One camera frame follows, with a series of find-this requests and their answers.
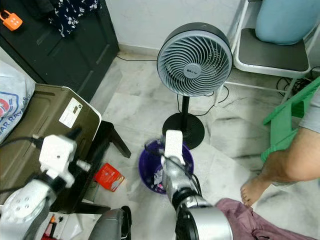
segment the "white label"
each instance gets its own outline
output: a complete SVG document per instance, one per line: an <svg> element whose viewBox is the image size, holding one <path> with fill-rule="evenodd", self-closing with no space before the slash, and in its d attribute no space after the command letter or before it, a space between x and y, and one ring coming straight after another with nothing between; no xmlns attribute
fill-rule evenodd
<svg viewBox="0 0 320 240"><path fill-rule="evenodd" d="M59 122L66 125L68 128L72 128L82 107L83 105L80 102L75 98L72 98L62 113Z"/></svg>

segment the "electric fan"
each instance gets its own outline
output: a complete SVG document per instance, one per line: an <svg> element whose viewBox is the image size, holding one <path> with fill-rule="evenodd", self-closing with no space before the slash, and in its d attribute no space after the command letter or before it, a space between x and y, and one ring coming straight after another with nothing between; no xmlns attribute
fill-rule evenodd
<svg viewBox="0 0 320 240"><path fill-rule="evenodd" d="M199 118L188 113L189 100L214 92L227 80L232 68L228 40L207 23L182 25L164 41L156 67L163 84L183 96L181 113L165 121L162 133L181 130L183 141L194 149L204 139L205 128Z"/></svg>

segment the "fan base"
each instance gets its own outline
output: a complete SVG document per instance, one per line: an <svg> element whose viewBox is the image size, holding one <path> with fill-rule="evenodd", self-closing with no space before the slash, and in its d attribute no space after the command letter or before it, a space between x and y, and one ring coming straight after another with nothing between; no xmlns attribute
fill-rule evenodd
<svg viewBox="0 0 320 240"><path fill-rule="evenodd" d="M165 135L167 130L180 130L182 114L175 113L168 117L162 127L162 134ZM205 127L196 116L188 113L186 130L182 131L183 142L189 149L197 147L205 137Z"/></svg>

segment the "red card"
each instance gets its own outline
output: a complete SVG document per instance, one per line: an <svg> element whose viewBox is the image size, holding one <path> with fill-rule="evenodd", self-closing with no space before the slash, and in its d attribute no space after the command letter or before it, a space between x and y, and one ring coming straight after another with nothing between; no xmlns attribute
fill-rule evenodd
<svg viewBox="0 0 320 240"><path fill-rule="evenodd" d="M101 186L112 192L114 192L125 179L125 177L109 163L103 165L95 174L94 178Z"/></svg>

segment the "white plastic bag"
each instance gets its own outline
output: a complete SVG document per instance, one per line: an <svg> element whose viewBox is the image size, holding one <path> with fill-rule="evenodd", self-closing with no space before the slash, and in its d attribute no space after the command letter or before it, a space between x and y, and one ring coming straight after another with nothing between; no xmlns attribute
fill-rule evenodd
<svg viewBox="0 0 320 240"><path fill-rule="evenodd" d="M0 61L0 143L20 121L35 86L32 79Z"/></svg>

